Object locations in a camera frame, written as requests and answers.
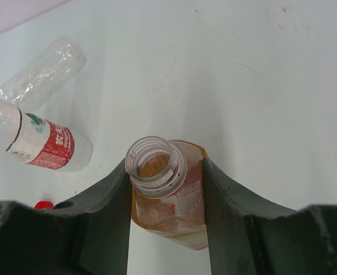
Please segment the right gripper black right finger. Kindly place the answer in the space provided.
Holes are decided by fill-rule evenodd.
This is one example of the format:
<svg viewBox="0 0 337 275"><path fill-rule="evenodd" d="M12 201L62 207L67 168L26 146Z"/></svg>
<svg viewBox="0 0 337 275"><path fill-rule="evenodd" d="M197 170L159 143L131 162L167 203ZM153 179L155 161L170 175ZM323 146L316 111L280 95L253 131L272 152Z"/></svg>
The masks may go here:
<svg viewBox="0 0 337 275"><path fill-rule="evenodd" d="M202 163L213 274L337 274L337 205L292 210Z"/></svg>

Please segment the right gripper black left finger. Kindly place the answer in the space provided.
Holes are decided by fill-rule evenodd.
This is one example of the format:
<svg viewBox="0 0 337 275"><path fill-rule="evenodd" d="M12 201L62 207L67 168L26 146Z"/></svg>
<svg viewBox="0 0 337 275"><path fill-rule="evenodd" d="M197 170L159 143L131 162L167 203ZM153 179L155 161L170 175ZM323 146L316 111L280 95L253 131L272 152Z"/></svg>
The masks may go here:
<svg viewBox="0 0 337 275"><path fill-rule="evenodd" d="M131 202L124 163L49 210L0 201L0 274L126 274Z"/></svg>

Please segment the red bottle cap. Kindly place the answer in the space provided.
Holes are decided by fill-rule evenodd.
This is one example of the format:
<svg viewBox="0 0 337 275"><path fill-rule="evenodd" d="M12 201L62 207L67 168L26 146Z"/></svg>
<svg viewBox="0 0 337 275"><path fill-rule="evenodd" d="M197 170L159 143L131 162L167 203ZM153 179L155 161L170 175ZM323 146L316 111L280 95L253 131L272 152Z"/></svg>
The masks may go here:
<svg viewBox="0 0 337 275"><path fill-rule="evenodd" d="M53 207L54 204L50 201L39 201L34 206L34 208L37 210L52 209Z"/></svg>

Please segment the yellow red tea bottle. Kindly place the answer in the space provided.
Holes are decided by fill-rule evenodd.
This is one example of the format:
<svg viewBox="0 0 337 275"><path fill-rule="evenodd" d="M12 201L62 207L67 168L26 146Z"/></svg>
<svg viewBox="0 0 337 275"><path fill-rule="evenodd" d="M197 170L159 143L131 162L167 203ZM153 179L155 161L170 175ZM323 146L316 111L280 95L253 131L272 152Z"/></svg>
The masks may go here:
<svg viewBox="0 0 337 275"><path fill-rule="evenodd" d="M208 246L203 198L205 149L184 140L146 136L128 149L132 220L191 250Z"/></svg>

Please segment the red label plastic bottle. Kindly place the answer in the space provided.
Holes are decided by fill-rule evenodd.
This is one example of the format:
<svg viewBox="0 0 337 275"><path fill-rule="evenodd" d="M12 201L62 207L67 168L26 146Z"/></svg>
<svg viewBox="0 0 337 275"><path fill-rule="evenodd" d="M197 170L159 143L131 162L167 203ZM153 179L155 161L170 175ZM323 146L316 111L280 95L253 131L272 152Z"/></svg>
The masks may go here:
<svg viewBox="0 0 337 275"><path fill-rule="evenodd" d="M85 137L0 99L1 157L51 170L80 171L92 153Z"/></svg>

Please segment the clear plastic water bottle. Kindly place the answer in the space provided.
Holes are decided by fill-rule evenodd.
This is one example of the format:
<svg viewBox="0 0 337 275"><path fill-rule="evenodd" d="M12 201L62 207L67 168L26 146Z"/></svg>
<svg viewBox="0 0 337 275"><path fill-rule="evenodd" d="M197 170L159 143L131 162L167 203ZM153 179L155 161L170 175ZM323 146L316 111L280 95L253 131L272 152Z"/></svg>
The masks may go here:
<svg viewBox="0 0 337 275"><path fill-rule="evenodd" d="M60 37L0 87L0 99L24 111L35 111L78 75L85 64L82 48Z"/></svg>

